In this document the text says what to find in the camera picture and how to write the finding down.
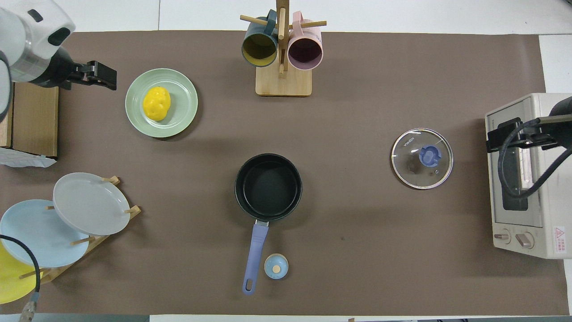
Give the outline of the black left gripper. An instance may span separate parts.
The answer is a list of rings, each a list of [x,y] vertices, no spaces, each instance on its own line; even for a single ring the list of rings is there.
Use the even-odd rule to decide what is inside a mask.
[[[117,71],[113,68],[95,60],[84,64],[73,62],[71,66],[71,73],[67,76],[69,87],[71,83],[80,85],[102,85],[104,83],[110,90],[117,89]]]

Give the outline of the beige toaster oven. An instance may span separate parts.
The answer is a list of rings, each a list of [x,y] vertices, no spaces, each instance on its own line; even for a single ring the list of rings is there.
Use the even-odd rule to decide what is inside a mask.
[[[498,175],[499,151],[488,153],[493,245],[545,259],[572,259],[572,156],[528,198],[514,198],[533,186],[566,151],[509,148]]]

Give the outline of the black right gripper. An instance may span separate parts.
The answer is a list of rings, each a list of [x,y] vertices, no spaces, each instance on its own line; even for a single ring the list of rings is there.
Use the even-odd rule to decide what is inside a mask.
[[[572,114],[563,114],[545,116],[527,122],[522,122],[521,118],[502,122],[498,124],[496,129],[488,131],[487,152],[498,152],[505,139],[515,128],[517,133],[513,143],[514,147],[530,148],[543,145],[543,131],[562,147],[572,148]]]

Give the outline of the wooden mug rack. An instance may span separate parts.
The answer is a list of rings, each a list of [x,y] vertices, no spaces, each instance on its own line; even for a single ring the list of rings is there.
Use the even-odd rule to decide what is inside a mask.
[[[293,29],[292,21],[294,12],[290,13],[290,0],[275,0],[275,2],[276,8],[274,10],[277,12],[278,55],[274,63],[269,66],[261,68],[255,67],[255,92],[259,96],[265,97],[308,97],[312,93],[313,69],[310,71],[301,71],[300,69],[292,67],[286,55],[289,34]],[[259,17],[240,16],[240,18],[243,21],[249,22],[249,24],[251,22],[260,25],[268,24],[268,22],[260,20]],[[326,21],[311,20],[309,23],[302,24],[302,27],[318,26],[321,28],[326,26],[326,24]]]

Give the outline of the green plate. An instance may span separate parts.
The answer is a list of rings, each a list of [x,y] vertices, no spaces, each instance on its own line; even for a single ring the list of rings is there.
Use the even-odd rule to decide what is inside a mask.
[[[165,118],[150,119],[144,112],[143,102],[148,92],[160,86],[168,92],[170,108]],[[171,137],[185,130],[198,111],[198,92],[194,84],[179,71],[155,68],[138,76],[127,90],[126,115],[141,133],[151,137]]]

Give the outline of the yellow plate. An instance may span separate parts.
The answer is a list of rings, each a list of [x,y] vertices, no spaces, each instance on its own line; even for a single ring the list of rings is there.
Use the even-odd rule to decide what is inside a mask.
[[[29,293],[38,292],[39,282],[43,277],[43,273],[37,274],[37,269],[28,251],[12,241],[8,241],[8,244],[21,249],[27,262],[14,257],[4,246],[4,240],[0,241],[0,304],[7,304]]]

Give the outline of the yellow potato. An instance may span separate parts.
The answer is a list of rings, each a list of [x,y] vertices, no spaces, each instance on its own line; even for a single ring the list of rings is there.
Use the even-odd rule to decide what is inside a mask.
[[[168,90],[162,86],[155,86],[145,94],[142,108],[147,118],[159,122],[166,118],[170,105],[171,98]]]

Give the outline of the dark blue mug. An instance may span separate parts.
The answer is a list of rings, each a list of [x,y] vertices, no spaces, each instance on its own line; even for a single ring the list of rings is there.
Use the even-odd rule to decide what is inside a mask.
[[[277,12],[271,9],[265,17],[259,19],[268,24],[251,22],[241,46],[244,59],[257,68],[274,63],[278,55]]]

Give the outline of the wooden plate rack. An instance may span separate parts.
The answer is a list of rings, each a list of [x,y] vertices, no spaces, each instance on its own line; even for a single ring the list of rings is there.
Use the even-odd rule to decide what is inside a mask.
[[[117,187],[121,182],[120,178],[117,176],[102,177],[102,179],[103,179],[103,181],[110,182]],[[135,216],[137,216],[141,212],[141,210],[140,210],[139,206],[135,205],[135,206],[130,206],[130,209],[127,210],[127,212],[130,214],[130,221],[131,221],[133,218],[135,218]],[[92,251],[95,247],[98,247],[98,245],[100,243],[102,243],[104,240],[106,240],[108,237],[109,236],[90,236],[90,235],[88,235],[87,238],[84,238],[84,239],[78,240],[78,241],[74,241],[71,243],[71,245],[73,246],[73,245],[78,245],[79,243],[88,242],[88,249],[87,249],[87,252],[84,254],[84,256],[85,256],[90,251]],[[57,267],[57,268],[46,268],[46,267],[40,268],[40,272],[43,273],[42,282],[47,283],[47,282],[55,279],[55,277],[57,277],[58,275],[63,273],[66,269],[71,267],[73,264],[74,263],[67,265],[67,266],[63,266],[63,267]]]

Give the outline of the pink mug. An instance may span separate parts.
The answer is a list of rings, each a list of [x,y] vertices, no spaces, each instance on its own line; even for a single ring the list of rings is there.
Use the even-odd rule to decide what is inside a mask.
[[[301,71],[310,71],[320,65],[323,59],[323,41],[318,26],[302,27],[311,22],[302,16],[302,12],[294,12],[289,42],[286,50],[288,62]]]

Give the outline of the glass lid with blue knob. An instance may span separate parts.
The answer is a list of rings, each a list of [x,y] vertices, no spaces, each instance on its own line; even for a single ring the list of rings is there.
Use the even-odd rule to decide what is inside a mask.
[[[397,177],[418,190],[444,183],[453,164],[450,143],[437,131],[427,128],[415,128],[400,135],[391,150],[391,165]]]

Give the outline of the light blue plate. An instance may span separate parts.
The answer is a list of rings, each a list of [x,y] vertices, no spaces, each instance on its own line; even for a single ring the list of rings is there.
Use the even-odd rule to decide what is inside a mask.
[[[71,245],[88,235],[68,226],[50,206],[51,200],[24,200],[8,208],[0,218],[0,234],[24,243],[40,268],[70,265],[88,249],[88,242]]]

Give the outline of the brown table mat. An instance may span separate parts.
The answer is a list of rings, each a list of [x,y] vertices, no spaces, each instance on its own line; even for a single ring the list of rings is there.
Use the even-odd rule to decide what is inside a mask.
[[[73,85],[60,96],[59,159],[0,166],[0,215],[51,199],[65,174],[116,175],[141,214],[42,286],[39,312],[88,314],[564,315],[562,261],[494,247],[484,116],[543,92],[537,35],[324,33],[306,98],[259,97],[242,31],[73,34],[76,60],[117,71],[117,90]],[[190,125],[151,137],[125,98],[144,72],[169,68],[198,92]],[[415,128],[450,143],[436,188],[405,185],[391,165]],[[254,219],[237,204],[240,167],[260,153],[290,159],[302,200],[269,225],[259,274],[241,291]]]

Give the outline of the crumpled white cloth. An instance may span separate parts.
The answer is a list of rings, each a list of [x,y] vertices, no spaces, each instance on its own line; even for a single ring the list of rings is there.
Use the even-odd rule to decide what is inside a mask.
[[[14,168],[41,167],[47,168],[57,161],[44,155],[33,155],[15,149],[0,148],[0,165]]]

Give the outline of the grey plate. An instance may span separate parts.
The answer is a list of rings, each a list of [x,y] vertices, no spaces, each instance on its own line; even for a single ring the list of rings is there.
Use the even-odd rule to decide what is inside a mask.
[[[63,222],[90,236],[110,236],[130,221],[129,202],[121,190],[94,174],[70,173],[59,178],[52,201]]]

